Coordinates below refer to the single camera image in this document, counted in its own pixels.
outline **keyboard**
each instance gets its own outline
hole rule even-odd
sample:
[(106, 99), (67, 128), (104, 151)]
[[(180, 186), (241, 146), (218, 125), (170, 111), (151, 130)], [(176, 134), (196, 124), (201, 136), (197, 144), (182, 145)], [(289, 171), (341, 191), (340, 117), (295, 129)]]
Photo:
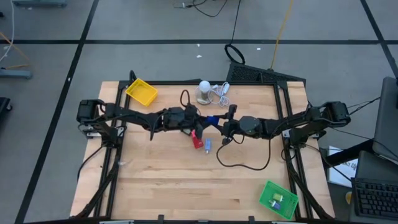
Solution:
[(398, 220), (398, 182), (352, 178), (351, 183), (358, 216)]

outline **wooden table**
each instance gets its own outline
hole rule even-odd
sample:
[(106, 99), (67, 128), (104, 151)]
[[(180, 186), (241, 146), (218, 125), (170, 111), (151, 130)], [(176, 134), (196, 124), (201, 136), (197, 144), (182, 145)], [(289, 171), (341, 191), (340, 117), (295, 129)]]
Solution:
[[(307, 97), (303, 83), (290, 82), (288, 86), (293, 113), (305, 110)], [(129, 108), (149, 113), (180, 106), (180, 94), (187, 89), (192, 103), (202, 114), (223, 114), (228, 110), (218, 105), (199, 105), (194, 97), (196, 86), (155, 87), (159, 94), (149, 107), (131, 100)], [(117, 88), (118, 82), (103, 82), (99, 99), (114, 102)], [(232, 85), (228, 97), (238, 106), (235, 119), (243, 115), (278, 118), (272, 86)], [(284, 116), (287, 116), (284, 101), (282, 107)], [(159, 214), (163, 214), (167, 220), (248, 220), (250, 215), (254, 215), (257, 221), (283, 220), (258, 202), (267, 180), (289, 189), (286, 164), (280, 158), (281, 137), (271, 141), (271, 161), (262, 171), (221, 166), (215, 156), (221, 146), (221, 135), (215, 128), (208, 128), (203, 138), (212, 139), (209, 154), (194, 149), (191, 138), (180, 131), (157, 133), (149, 141), (149, 132), (128, 124), (112, 219), (156, 220)], [(307, 144), (318, 147), (315, 140), (309, 140)], [(89, 140), (85, 158), (99, 145), (99, 138)], [(320, 153), (309, 147), (301, 152), (309, 190), (325, 211), (334, 216)], [(104, 154), (105, 150), (102, 150), (81, 171), (71, 215), (80, 212), (97, 190)], [(232, 142), (220, 152), (221, 160), (226, 164), (244, 163), (252, 167), (262, 167), (268, 156), (268, 141), (250, 138), (246, 138), (242, 145)], [(305, 217), (303, 198), (297, 189), (301, 214)], [(106, 192), (101, 214), (105, 213), (107, 201)]]

